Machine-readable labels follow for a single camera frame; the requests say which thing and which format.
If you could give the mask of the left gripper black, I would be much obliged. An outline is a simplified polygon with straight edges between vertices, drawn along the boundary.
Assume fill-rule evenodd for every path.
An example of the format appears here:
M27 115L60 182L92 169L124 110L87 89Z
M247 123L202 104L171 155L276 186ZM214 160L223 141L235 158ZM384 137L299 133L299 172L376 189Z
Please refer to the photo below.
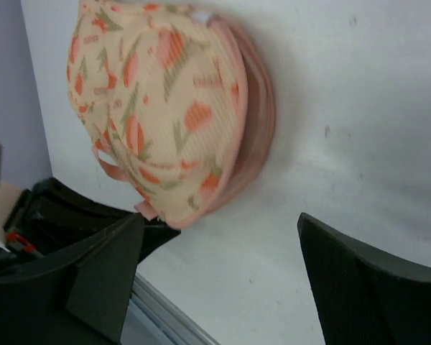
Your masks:
M56 178L46 178L21 193L4 230L18 233L46 255L86 239L129 214L86 198Z

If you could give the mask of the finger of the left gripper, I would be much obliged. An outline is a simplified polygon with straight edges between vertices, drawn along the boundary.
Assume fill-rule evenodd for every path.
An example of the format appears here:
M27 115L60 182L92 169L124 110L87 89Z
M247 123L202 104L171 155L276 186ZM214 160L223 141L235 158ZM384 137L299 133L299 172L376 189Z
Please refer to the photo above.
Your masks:
M180 229L169 227L159 218L145 221L144 236L138 263L143 262L153 251L181 234Z

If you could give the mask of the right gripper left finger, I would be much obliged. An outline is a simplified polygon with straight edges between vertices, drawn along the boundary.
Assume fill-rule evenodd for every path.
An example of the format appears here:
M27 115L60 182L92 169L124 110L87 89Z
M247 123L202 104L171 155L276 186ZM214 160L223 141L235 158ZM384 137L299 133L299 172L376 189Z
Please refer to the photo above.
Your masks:
M0 275L0 344L119 344L144 237L132 214Z

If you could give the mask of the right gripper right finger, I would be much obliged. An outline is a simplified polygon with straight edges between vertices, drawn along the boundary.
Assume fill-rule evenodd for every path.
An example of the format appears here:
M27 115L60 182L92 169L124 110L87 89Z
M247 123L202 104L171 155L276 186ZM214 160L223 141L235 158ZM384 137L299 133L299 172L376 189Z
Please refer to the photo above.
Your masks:
M431 267L301 213L307 276L327 344L431 344Z

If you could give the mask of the floral mesh laundry bag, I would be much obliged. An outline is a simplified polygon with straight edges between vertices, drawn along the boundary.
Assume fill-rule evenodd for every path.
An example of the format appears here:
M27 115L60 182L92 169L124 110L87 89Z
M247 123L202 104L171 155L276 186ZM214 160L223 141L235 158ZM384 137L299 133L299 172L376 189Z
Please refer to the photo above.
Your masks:
M261 56L229 18L191 5L80 1L68 97L104 172L175 229L258 176L274 133Z

